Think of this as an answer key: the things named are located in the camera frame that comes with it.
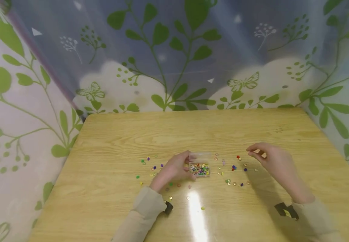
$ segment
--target small plastic box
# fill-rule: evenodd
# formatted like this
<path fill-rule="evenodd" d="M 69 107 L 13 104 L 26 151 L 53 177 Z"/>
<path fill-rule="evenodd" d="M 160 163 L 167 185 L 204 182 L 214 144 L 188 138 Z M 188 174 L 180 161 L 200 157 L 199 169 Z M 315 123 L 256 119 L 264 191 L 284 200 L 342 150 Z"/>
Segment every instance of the small plastic box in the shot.
<path fill-rule="evenodd" d="M 195 152 L 189 154 L 189 172 L 197 177 L 210 176 L 209 163 L 212 160 L 210 152 Z"/>

